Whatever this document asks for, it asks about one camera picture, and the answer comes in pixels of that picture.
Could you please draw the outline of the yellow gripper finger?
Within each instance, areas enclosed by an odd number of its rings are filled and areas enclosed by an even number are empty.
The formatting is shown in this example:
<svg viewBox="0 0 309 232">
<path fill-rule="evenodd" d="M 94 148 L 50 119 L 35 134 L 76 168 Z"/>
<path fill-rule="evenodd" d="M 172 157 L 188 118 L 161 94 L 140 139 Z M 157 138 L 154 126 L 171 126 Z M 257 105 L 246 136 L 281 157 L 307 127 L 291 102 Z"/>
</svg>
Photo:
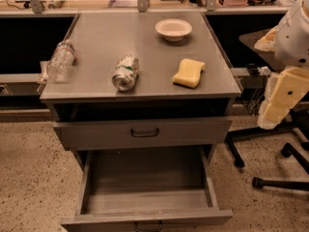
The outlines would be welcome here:
<svg viewBox="0 0 309 232">
<path fill-rule="evenodd" d="M 309 91 L 309 70 L 300 67 L 290 67 L 281 73 L 273 72 L 268 79 L 267 110 L 290 110 Z"/>
<path fill-rule="evenodd" d="M 259 108 L 257 124 L 264 130 L 272 130 L 281 123 L 289 112 L 288 106 L 263 101 Z"/>
</svg>

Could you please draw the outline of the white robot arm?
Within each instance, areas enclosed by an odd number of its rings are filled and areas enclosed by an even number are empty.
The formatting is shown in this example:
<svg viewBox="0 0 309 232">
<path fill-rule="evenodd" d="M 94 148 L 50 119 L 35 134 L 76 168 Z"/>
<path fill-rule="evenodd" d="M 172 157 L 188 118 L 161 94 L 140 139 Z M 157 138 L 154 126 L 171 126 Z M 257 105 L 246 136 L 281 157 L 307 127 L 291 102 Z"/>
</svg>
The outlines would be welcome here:
<svg viewBox="0 0 309 232">
<path fill-rule="evenodd" d="M 258 126 L 274 129 L 309 91 L 309 0 L 296 0 L 287 13 L 262 38 L 255 49 L 273 51 L 285 65 L 267 80 Z"/>
</svg>

